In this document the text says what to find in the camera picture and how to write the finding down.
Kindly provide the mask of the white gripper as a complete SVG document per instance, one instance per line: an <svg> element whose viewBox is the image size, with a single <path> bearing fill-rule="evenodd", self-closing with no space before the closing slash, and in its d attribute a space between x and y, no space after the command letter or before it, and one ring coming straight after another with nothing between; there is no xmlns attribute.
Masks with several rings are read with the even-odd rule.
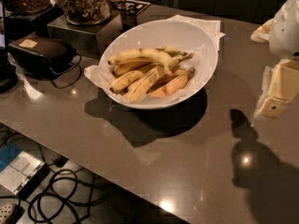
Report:
<svg viewBox="0 0 299 224"><path fill-rule="evenodd" d="M299 93L299 0L287 0L276 13L269 49L282 60L264 69L259 113L277 118Z"/></svg>

